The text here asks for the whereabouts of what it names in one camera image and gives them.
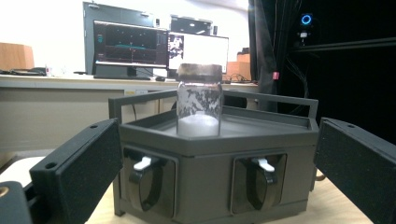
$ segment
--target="wooden table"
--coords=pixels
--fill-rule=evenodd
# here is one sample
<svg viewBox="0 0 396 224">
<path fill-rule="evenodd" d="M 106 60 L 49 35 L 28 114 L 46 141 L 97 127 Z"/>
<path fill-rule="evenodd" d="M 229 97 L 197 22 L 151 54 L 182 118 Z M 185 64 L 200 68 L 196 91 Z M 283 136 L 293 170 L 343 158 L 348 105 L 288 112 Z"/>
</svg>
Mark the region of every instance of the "wooden table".
<svg viewBox="0 0 396 224">
<path fill-rule="evenodd" d="M 122 217 L 114 215 L 113 188 L 110 186 L 102 201 L 99 202 L 87 223 L 133 223 L 147 224 L 147 222 L 125 214 Z M 308 206 L 305 212 L 298 216 L 286 217 L 268 224 L 351 224 L 373 223 L 359 210 L 329 179 L 317 181 L 315 188 L 309 194 Z"/>
</svg>

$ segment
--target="black curtain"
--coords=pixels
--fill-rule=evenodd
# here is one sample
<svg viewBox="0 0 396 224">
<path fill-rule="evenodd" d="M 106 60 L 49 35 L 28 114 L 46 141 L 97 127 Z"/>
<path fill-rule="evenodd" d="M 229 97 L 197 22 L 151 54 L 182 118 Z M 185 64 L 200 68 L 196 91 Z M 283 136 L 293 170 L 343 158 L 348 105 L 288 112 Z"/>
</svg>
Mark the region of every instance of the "black curtain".
<svg viewBox="0 0 396 224">
<path fill-rule="evenodd" d="M 290 0 L 249 0 L 248 27 L 250 74 L 259 82 L 259 92 L 277 94 L 274 72 L 282 76 L 286 57 L 291 13 L 296 2 Z M 259 109 L 277 111 L 277 104 L 259 102 Z"/>
</svg>

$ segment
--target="white wall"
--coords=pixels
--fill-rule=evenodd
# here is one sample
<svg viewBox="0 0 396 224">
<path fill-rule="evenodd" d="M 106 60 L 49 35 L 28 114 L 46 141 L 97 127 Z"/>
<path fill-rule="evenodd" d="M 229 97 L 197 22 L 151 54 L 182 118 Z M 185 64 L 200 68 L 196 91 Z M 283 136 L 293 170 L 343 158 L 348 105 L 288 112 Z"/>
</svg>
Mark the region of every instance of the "white wall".
<svg viewBox="0 0 396 224">
<path fill-rule="evenodd" d="M 218 35 L 230 38 L 229 61 L 248 47 L 248 13 L 189 0 L 97 0 L 95 3 L 147 11 L 166 26 L 169 15 L 213 21 Z M 68 72 L 84 71 L 81 0 L 2 0 L 0 42 L 31 46 L 35 66 L 49 64 Z"/>
</svg>

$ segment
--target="desk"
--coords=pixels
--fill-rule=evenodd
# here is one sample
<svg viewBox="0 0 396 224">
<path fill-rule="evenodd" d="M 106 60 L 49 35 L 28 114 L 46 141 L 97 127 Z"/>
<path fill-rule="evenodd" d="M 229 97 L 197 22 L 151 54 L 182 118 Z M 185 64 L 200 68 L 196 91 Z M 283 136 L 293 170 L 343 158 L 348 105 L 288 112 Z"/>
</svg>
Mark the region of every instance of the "desk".
<svg viewBox="0 0 396 224">
<path fill-rule="evenodd" d="M 177 82 L 94 79 L 93 76 L 0 76 L 0 157 L 2 152 L 55 149 L 95 122 L 108 119 L 108 98 L 125 91 L 175 90 Z M 258 92 L 253 84 L 224 90 Z M 176 99 L 125 106 L 127 120 L 169 110 Z"/>
<path fill-rule="evenodd" d="M 110 185 L 102 200 L 97 205 L 87 222 L 107 224 L 147 224 L 137 217 L 125 214 L 122 217 L 114 215 L 113 188 Z M 369 224 L 373 223 L 359 210 L 329 179 L 317 181 L 315 188 L 309 194 L 308 206 L 305 212 L 298 216 L 286 217 L 266 222 L 267 224 Z"/>
</svg>

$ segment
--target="monitor stand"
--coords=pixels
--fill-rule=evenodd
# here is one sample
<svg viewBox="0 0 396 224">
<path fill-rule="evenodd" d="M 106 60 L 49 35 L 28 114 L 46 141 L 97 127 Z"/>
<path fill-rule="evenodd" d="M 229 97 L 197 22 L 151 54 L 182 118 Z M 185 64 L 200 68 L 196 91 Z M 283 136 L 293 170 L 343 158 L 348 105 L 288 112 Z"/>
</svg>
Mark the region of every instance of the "monitor stand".
<svg viewBox="0 0 396 224">
<path fill-rule="evenodd" d="M 93 77 L 105 79 L 151 80 L 150 77 L 138 76 L 136 67 L 127 67 L 127 74 L 93 74 Z"/>
</svg>

